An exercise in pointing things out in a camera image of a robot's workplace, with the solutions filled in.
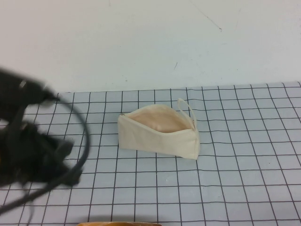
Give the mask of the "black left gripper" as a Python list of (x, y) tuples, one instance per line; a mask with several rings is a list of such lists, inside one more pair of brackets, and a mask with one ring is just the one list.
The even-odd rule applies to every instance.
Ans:
[(50, 183), (64, 177), (64, 186), (80, 182), (82, 168), (64, 163), (73, 148), (73, 142), (39, 133), (36, 125), (25, 124), (11, 140), (9, 125), (0, 129), (0, 185), (18, 182)]

